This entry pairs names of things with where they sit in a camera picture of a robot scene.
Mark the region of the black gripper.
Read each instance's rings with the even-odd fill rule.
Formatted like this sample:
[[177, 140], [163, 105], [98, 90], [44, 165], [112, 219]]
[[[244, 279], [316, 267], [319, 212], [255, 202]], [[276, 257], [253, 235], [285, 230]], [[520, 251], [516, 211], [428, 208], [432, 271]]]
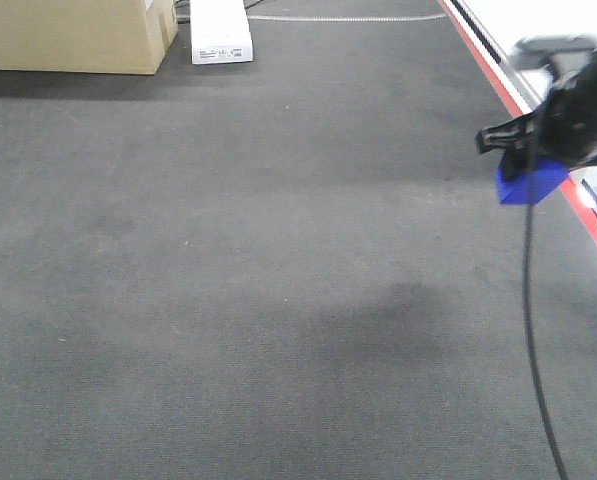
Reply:
[[535, 171], [541, 156], [566, 168], [597, 166], [597, 52], [565, 88], [550, 95], [542, 115], [535, 110], [483, 128], [475, 144], [478, 154], [504, 151], [503, 181]]

